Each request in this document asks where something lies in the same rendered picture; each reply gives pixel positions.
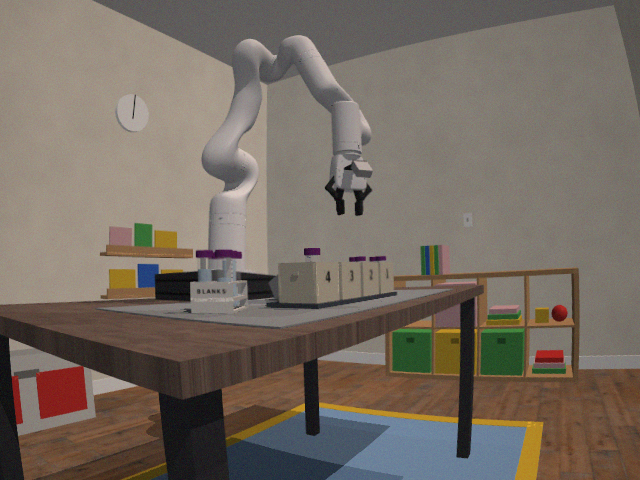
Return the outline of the white tube rack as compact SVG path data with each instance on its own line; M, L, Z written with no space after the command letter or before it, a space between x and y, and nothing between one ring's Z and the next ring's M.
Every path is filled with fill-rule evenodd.
M236 283L242 283L242 295L233 296ZM191 313L234 314L248 308L247 280L190 282L190 293ZM238 300L241 301L234 307L234 301Z

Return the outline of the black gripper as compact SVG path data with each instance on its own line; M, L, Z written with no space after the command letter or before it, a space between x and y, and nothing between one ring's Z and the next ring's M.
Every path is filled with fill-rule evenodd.
M363 161L361 155L354 152L339 153L331 159L330 179L325 189L336 201L337 215L345 213L344 200L342 200L344 192L354 193L356 216L363 214L363 201L372 192L366 178L356 177L352 170L344 170L344 167L351 165L352 159ZM334 188L332 188L333 184ZM362 192L362 190L365 191Z

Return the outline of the beige bucket adapter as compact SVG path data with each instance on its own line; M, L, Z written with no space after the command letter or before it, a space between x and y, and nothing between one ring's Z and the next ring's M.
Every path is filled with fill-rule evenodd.
M362 297L379 294L378 262L360 262Z
M340 300L361 297L360 262L339 262Z
M340 300L339 262L278 263L279 303Z
M378 262L379 294L394 292L393 262Z

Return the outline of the grey flat mat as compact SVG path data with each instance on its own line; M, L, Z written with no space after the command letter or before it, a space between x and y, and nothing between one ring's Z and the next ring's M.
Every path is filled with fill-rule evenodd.
M254 299L248 300L248 306L261 312L253 310L251 308L247 308L234 314L191 313L190 308L185 307L184 305L181 305L179 303L164 304L174 311L160 304L146 305L150 308L140 305L131 306L133 308L129 306L123 306L117 308L106 307L105 309L95 309L195 322L284 329L390 306L393 304L398 304L450 290L453 289L433 289L425 294L404 301L401 300L410 296L418 290L394 290L394 292L397 292L397 295L321 309L266 307L266 303L277 301L269 300L274 298Z

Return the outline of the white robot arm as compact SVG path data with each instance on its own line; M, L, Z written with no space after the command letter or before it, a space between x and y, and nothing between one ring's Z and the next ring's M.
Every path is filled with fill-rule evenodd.
M239 149L238 143L257 119L262 102L260 80L278 81L293 64L312 96L331 113L334 156L344 152L361 154L362 146L371 140L370 126L359 105L336 82L309 38L296 35L284 39L277 55L254 39L243 40L235 47L231 106L225 121L206 144L201 161L208 174L225 181L225 192L210 202L208 250L242 252L241 272L257 274L246 270L246 205L258 181L259 169L256 160Z

